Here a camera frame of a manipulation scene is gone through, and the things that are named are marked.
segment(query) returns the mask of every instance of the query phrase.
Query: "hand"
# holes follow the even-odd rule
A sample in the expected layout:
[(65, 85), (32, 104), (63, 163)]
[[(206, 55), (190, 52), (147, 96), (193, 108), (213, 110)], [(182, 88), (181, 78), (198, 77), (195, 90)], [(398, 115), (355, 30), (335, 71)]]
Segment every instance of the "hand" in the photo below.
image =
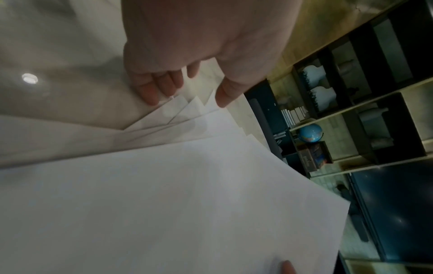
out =
[(293, 265), (289, 261), (284, 261), (281, 264), (281, 274), (296, 274)]
[(295, 24), (301, 0), (122, 0), (124, 65), (149, 105), (158, 93), (194, 77), (215, 57), (225, 78), (216, 102), (227, 106), (273, 68)]

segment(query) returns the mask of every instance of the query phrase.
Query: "stack of paper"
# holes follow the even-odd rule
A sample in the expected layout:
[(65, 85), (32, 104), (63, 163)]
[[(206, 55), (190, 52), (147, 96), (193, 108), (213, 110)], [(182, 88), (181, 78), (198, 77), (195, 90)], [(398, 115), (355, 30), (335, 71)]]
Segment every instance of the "stack of paper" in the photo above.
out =
[(348, 203), (213, 96), (178, 96), (124, 131), (0, 125), (0, 273), (333, 272)]

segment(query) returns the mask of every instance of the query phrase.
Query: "globe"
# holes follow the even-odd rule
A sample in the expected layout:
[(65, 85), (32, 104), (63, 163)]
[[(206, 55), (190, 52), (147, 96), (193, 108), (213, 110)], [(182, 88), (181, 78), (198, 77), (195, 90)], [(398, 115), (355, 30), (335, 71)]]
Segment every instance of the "globe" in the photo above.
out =
[(303, 142), (315, 143), (323, 137), (323, 130), (319, 125), (316, 124), (307, 125), (301, 127), (298, 136)]

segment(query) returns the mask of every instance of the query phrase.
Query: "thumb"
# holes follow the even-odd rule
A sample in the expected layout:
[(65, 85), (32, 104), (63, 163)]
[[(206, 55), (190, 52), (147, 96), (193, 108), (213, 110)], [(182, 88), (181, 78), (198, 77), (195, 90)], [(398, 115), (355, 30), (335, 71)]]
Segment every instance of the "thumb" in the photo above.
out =
[(226, 107), (254, 84), (241, 84), (224, 77), (216, 90), (215, 100), (219, 107)]

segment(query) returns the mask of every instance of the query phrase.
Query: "table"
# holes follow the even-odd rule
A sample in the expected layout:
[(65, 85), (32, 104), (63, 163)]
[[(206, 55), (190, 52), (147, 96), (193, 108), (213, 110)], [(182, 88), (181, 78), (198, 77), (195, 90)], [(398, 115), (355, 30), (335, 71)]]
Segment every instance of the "table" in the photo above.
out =
[[(0, 18), (1, 114), (124, 129), (155, 109), (123, 70), (120, 0), (2, 1)], [(38, 83), (24, 82), (24, 73)], [(205, 61), (178, 93), (205, 103), (223, 76), (214, 59)], [(228, 110), (268, 147), (244, 96)]]

